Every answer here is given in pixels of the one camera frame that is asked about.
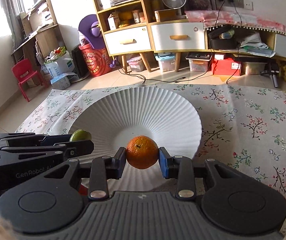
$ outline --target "wall socket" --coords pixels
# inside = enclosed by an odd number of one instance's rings
[[[236,8],[244,8],[247,10],[253,10],[253,2],[250,0],[233,0],[234,2],[231,2],[231,0],[224,0],[224,6],[227,7],[235,7]],[[222,5],[222,0],[217,0],[217,9],[219,9]]]
[[[250,0],[244,0],[244,8],[253,11],[253,2]]]

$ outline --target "green lime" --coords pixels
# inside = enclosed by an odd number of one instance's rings
[[[88,131],[78,129],[70,137],[70,142],[92,140],[92,135]]]

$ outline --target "white bowl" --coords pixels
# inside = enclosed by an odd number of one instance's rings
[[[182,96],[155,87],[136,87],[110,94],[88,107],[73,123],[69,133],[84,129],[92,134],[94,151],[80,157],[81,163],[100,156],[114,156],[119,147],[136,136],[145,135],[171,156],[193,158],[200,145],[200,117]],[[88,179],[82,181],[86,186]],[[159,163],[139,170],[126,164],[120,180],[110,179],[110,193],[116,190],[148,191],[166,180]]]

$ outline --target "red plastic chair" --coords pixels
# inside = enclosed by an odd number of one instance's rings
[[[44,80],[43,76],[41,75],[41,73],[39,73],[38,71],[33,70],[32,68],[32,64],[30,63],[29,59],[23,59],[20,62],[18,62],[13,68],[12,71],[14,73],[14,76],[17,78],[18,80],[18,85],[20,87],[20,90],[24,96],[24,98],[27,100],[27,102],[29,102],[30,100],[28,99],[26,93],[24,92],[22,85],[24,83],[26,83],[30,78],[37,76],[41,85],[45,84],[46,87],[48,87],[48,84],[46,83],[46,81]]]

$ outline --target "metal screw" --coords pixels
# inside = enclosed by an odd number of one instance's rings
[[[92,198],[104,198],[106,196],[106,192],[102,190],[94,190],[91,192],[90,196]]]
[[[183,198],[189,198],[194,196],[194,192],[189,189],[183,189],[179,191],[179,196]]]

